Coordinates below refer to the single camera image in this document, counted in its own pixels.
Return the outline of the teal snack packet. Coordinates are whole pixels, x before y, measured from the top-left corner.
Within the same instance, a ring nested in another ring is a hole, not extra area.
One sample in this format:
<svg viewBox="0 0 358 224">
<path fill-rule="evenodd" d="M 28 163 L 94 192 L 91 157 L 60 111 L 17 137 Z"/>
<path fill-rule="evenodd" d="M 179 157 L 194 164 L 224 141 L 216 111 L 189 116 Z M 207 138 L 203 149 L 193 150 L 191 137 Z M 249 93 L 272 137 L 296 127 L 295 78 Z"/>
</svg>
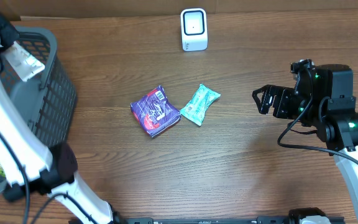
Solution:
<svg viewBox="0 0 358 224">
<path fill-rule="evenodd" d="M 180 110 L 181 115 L 198 126 L 202 125 L 206 111 L 210 105 L 219 99 L 220 93 L 211 90 L 203 84 L 199 85 L 192 99 Z"/>
</svg>

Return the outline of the purple snack packet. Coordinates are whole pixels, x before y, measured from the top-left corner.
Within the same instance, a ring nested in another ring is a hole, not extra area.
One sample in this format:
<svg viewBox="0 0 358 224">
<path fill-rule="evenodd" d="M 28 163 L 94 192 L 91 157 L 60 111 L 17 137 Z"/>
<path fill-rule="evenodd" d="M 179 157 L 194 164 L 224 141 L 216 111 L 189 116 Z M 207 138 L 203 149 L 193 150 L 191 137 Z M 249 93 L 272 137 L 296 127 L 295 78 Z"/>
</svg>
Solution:
<svg viewBox="0 0 358 224">
<path fill-rule="evenodd" d="M 131 112 L 151 138 L 157 137 L 181 120 L 180 111 L 168 101 L 161 85 L 140 100 L 132 102 Z"/>
</svg>

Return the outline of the white tube gold cap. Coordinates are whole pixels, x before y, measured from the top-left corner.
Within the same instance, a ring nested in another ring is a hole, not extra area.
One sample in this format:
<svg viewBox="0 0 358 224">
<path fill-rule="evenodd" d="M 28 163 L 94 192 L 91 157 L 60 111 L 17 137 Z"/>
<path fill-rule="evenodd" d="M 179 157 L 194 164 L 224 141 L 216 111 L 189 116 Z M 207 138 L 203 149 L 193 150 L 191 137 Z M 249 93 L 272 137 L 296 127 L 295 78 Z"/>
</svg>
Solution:
<svg viewBox="0 0 358 224">
<path fill-rule="evenodd" d="M 45 69 L 45 65 L 40 60 L 17 42 L 14 42 L 12 46 L 5 50 L 2 56 L 9 62 L 23 82 L 30 80 Z"/>
</svg>

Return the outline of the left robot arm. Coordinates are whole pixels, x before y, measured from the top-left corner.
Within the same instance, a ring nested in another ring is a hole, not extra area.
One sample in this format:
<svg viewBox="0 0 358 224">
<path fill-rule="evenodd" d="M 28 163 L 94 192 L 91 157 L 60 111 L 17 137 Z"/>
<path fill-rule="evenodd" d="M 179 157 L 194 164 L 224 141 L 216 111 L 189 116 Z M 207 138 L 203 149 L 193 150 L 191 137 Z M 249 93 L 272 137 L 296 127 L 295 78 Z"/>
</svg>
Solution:
<svg viewBox="0 0 358 224">
<path fill-rule="evenodd" d="M 77 223 L 122 223 L 83 180 L 66 142 L 76 102 L 55 36 L 16 27 L 0 13 L 0 192 L 10 202 L 46 195 Z"/>
</svg>

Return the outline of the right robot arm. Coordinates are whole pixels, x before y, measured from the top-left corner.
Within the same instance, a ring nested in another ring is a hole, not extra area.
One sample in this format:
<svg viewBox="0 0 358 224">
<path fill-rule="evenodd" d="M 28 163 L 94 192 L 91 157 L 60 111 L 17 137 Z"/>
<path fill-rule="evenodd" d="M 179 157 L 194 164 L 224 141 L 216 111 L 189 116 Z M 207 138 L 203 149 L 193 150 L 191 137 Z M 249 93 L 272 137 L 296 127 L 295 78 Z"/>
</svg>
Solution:
<svg viewBox="0 0 358 224">
<path fill-rule="evenodd" d="M 273 108 L 273 116 L 289 119 L 279 135 L 281 147 L 326 152 L 346 183 L 358 221 L 358 112 L 353 95 L 353 71 L 347 65 L 315 65 L 310 59 L 291 64 L 296 84 L 293 88 L 265 85 L 252 92 L 261 114 Z M 311 134 L 325 148 L 282 142 L 296 123 L 311 127 Z"/>
</svg>

